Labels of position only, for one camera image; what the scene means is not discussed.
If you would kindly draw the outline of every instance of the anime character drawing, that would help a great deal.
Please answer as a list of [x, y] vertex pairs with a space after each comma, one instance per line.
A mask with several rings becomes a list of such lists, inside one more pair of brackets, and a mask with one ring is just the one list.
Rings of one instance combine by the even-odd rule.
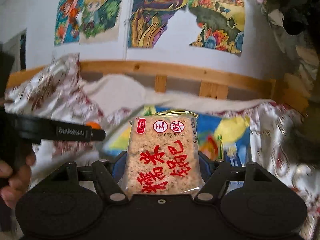
[[55, 29], [55, 45], [79, 41], [79, 12], [83, 0], [60, 0]]
[[121, 0], [84, 0], [81, 32], [86, 39], [115, 26], [120, 3]]
[[134, 0], [128, 47], [153, 48], [168, 21], [188, 0]]
[[189, 0], [201, 33], [190, 46], [240, 53], [244, 37], [244, 0]]

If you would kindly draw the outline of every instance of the snack package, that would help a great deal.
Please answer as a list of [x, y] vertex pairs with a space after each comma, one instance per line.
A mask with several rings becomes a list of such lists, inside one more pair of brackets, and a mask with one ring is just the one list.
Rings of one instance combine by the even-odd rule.
[[132, 194], [191, 194], [203, 185], [193, 115], [160, 114], [132, 122], [126, 171], [120, 183]]

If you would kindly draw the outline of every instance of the colorful poster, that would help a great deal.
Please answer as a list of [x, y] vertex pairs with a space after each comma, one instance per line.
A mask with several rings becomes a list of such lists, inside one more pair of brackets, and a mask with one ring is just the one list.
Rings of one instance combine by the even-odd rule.
[[244, 38], [244, 0], [189, 0], [201, 32], [190, 46], [240, 53]]
[[122, 0], [84, 0], [80, 43], [115, 41]]
[[55, 29], [55, 45], [78, 42], [80, 16], [84, 0], [60, 0]]
[[128, 47], [153, 48], [169, 19], [187, 3], [188, 0], [134, 0]]

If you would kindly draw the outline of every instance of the red chinese text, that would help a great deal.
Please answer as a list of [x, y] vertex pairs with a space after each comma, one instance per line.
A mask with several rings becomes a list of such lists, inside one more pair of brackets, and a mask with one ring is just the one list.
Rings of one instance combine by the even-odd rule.
[[163, 175], [162, 167], [153, 168], [152, 171], [143, 174], [142, 172], [139, 173], [140, 177], [137, 177], [137, 181], [140, 182], [141, 185], [152, 185], [156, 179], [164, 179], [165, 175]]
[[180, 177], [185, 177], [185, 175], [183, 174], [186, 174], [188, 175], [188, 171], [190, 171], [191, 168], [186, 166], [186, 167], [182, 167], [181, 170], [173, 170], [173, 172], [170, 173], [170, 175], [172, 176], [180, 176]]
[[161, 129], [161, 128], [162, 128], [162, 130], [164, 131], [164, 130], [165, 130], [165, 128], [164, 128], [164, 122], [162, 122], [161, 125], [156, 124], [156, 128], [157, 128], [157, 129]]
[[172, 122], [170, 128], [174, 132], [181, 132], [184, 130], [184, 126], [181, 122]]
[[144, 164], [148, 164], [150, 161], [154, 165], [156, 165], [156, 161], [159, 161], [161, 163], [164, 163], [164, 160], [161, 160], [162, 156], [164, 155], [164, 152], [158, 152], [159, 151], [159, 145], [155, 147], [155, 154], [151, 155], [149, 151], [146, 151], [145, 153], [140, 153], [140, 161], [144, 160]]
[[179, 144], [181, 150], [180, 151], [177, 151], [177, 149], [173, 146], [168, 146], [168, 149], [169, 151], [171, 152], [171, 154], [175, 155], [175, 154], [178, 154], [178, 153], [182, 153], [184, 151], [183, 149], [183, 145], [182, 145], [182, 142], [180, 140], [176, 140], [174, 143], [177, 143]]
[[141, 192], [147, 192], [147, 193], [151, 193], [152, 191], [154, 193], [157, 193], [157, 189], [165, 189], [165, 185], [167, 185], [168, 182], [164, 181], [158, 185], [148, 185], [148, 186], [143, 186], [143, 189], [141, 190]]
[[167, 161], [167, 165], [169, 167], [169, 169], [173, 169], [175, 168], [177, 165], [179, 167], [185, 167], [187, 166], [189, 163], [185, 163], [184, 161], [186, 160], [186, 158], [188, 157], [188, 155], [179, 155], [179, 156], [175, 156], [174, 157], [174, 161]]
[[141, 131], [144, 131], [144, 120], [141, 120], [139, 123], [138, 123], [138, 130], [141, 132]]

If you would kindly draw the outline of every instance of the wooden rail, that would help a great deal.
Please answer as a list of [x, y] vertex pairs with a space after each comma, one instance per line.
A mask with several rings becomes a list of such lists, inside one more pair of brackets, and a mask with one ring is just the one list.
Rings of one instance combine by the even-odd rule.
[[[226, 99], [229, 87], [254, 91], [261, 98], [271, 98], [278, 103], [287, 103], [300, 112], [308, 106], [308, 101], [299, 93], [290, 90], [284, 82], [260, 80], [248, 76], [213, 69], [147, 61], [82, 61], [82, 72], [98, 72], [103, 75], [143, 74], [156, 76], [155, 91], [166, 92], [167, 77], [200, 81], [199, 96]], [[41, 71], [43, 66], [10, 75], [7, 87], [20, 85]]]

